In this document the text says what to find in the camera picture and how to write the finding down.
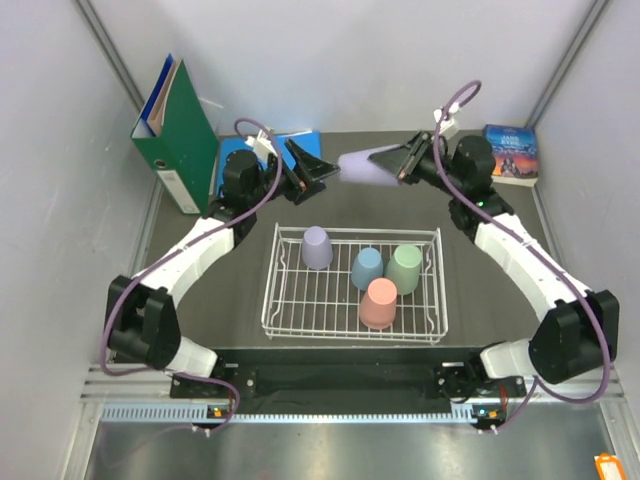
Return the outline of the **dark green cup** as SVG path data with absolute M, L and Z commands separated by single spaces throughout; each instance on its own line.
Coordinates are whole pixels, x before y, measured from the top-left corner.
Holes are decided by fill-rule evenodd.
M 422 271 L 421 250 L 413 244 L 402 244 L 393 251 L 384 271 L 399 296 L 411 294 L 418 286 Z

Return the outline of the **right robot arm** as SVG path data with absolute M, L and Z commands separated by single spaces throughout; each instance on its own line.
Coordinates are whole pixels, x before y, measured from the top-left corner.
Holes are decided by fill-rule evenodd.
M 539 326 L 531 338 L 481 351 L 466 372 L 469 388 L 487 396 L 507 377 L 535 376 L 548 386 L 600 369 L 601 385 L 591 397 L 601 396 L 617 355 L 619 302 L 610 291 L 595 292 L 567 274 L 528 234 L 493 186 L 490 143 L 468 135 L 449 154 L 446 141 L 421 131 L 368 160 L 399 182 L 424 181 L 450 194 L 456 228 L 501 267 L 536 314 Z

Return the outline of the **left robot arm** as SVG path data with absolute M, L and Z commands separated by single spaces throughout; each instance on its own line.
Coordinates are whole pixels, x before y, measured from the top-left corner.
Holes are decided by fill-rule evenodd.
M 291 165 L 269 140 L 249 138 L 250 148 L 230 153 L 222 185 L 208 212 L 146 270 L 114 279 L 108 291 L 105 346 L 143 368 L 192 376 L 205 396 L 226 387 L 217 354 L 181 334 L 177 307 L 188 290 L 219 259 L 232 252 L 257 221 L 257 210 L 283 197 L 300 205 L 325 190 L 339 166 L 321 160 L 293 139 L 284 142 Z

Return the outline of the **blue cup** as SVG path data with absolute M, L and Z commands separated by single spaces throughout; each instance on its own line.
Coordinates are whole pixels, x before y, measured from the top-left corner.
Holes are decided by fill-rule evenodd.
M 354 259 L 351 281 L 359 290 L 366 291 L 370 283 L 384 275 L 381 253 L 372 247 L 362 249 Z

